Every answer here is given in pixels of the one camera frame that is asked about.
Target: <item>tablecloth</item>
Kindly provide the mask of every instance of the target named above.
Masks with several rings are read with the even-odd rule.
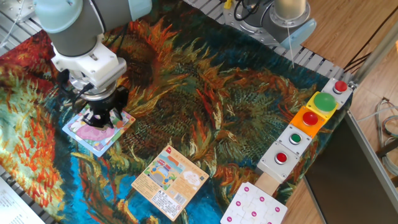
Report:
[[[176,223],[219,223],[240,184],[258,179],[268,147],[328,81],[182,1],[154,1],[111,46],[127,61],[118,83],[130,90],[125,111],[137,120],[96,157],[61,130],[74,113],[59,94],[50,43],[42,31],[0,58],[0,165],[60,223],[169,223],[131,188],[167,144],[210,175]],[[347,109],[314,138],[277,200],[286,203]]]

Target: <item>cartoon illustration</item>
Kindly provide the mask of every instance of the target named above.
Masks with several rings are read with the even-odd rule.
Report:
[[[167,190],[183,170],[184,166],[181,166],[166,152],[162,152],[144,173],[164,190]]]
[[[87,109],[87,107],[84,108],[78,115],[72,118],[63,130],[84,146],[91,146],[91,148],[97,151],[102,151],[111,146],[118,136],[124,132],[123,127],[135,120],[127,113],[122,113],[122,121],[118,120],[112,111],[111,121],[114,124],[114,128],[107,126],[104,128],[95,128],[82,121],[83,115],[88,112]]]

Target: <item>paper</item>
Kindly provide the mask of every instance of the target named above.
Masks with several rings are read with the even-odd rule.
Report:
[[[0,217],[5,224],[44,224],[33,210],[0,178]]]
[[[88,106],[72,118],[62,128],[62,130],[96,156],[102,156],[136,120],[131,115],[123,111],[123,120],[121,121],[117,119],[114,112],[111,111],[111,122],[113,123],[114,128],[110,128],[109,126],[105,126],[104,128],[95,128],[86,124],[82,120],[86,113],[88,113]]]
[[[174,221],[208,178],[205,171],[167,146],[132,187]]]

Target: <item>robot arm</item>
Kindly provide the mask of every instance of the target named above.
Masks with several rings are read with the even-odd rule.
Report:
[[[116,86],[126,61],[102,44],[103,34],[150,13],[152,1],[35,0],[34,6],[52,40],[52,62],[58,71],[69,73],[74,92],[91,107],[84,120],[99,128],[112,126],[109,112],[116,109],[120,116],[126,106],[120,98],[127,97],[128,90]]]

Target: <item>emergency stop button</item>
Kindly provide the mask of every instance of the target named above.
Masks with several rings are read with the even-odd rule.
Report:
[[[283,152],[280,152],[276,154],[275,156],[275,162],[282,165],[287,161],[287,156]]]
[[[333,91],[336,94],[342,94],[347,90],[347,84],[343,81],[337,81],[333,87]]]

